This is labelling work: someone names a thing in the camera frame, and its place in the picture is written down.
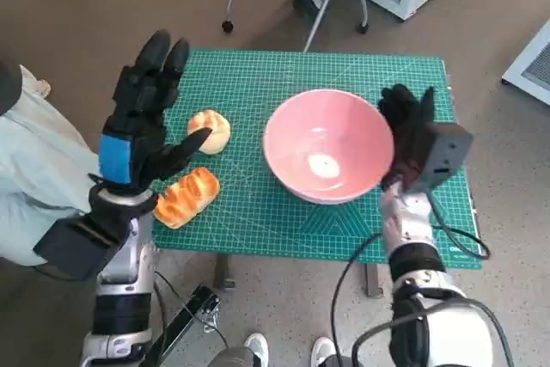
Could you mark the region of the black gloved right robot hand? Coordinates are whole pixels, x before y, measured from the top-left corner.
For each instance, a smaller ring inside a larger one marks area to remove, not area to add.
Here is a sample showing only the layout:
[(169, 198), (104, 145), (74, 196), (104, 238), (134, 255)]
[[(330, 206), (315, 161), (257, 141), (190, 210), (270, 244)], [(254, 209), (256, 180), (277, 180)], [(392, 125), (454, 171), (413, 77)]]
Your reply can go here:
[(382, 90), (377, 103), (379, 112), (387, 121), (393, 135), (394, 158), (381, 181), (382, 189), (390, 187), (399, 178), (403, 186), (413, 182), (421, 172), (416, 149), (425, 125), (435, 118), (435, 89), (430, 86), (418, 100), (403, 84)]

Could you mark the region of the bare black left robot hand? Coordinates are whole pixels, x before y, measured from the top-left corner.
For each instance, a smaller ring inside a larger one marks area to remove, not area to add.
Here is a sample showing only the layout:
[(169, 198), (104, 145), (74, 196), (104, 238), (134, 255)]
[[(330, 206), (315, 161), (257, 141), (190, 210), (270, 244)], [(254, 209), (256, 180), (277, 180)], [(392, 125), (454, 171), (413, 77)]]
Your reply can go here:
[(178, 96), (190, 54), (188, 42), (171, 43), (165, 29), (155, 31), (133, 64), (119, 73), (113, 113), (100, 137), (99, 169), (107, 186), (120, 194), (147, 190), (154, 180), (178, 174), (211, 135), (203, 126), (178, 144), (167, 144), (164, 111)]

